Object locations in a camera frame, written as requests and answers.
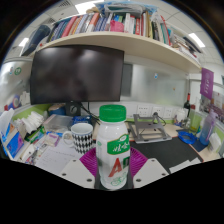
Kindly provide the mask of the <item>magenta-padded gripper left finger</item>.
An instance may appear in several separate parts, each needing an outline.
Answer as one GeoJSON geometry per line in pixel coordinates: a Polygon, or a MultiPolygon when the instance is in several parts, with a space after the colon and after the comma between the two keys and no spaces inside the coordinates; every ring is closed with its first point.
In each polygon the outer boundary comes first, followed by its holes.
{"type": "Polygon", "coordinates": [[[85,153],[80,159],[72,159],[59,176],[84,188],[93,189],[98,173],[96,149],[85,153]]]}

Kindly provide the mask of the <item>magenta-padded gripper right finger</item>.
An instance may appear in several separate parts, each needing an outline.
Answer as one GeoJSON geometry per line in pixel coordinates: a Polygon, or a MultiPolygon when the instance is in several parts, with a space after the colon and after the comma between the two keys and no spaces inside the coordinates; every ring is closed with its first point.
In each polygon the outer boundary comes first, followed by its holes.
{"type": "Polygon", "coordinates": [[[129,169],[134,188],[143,187],[169,175],[157,159],[148,159],[135,148],[131,148],[129,169]]]}

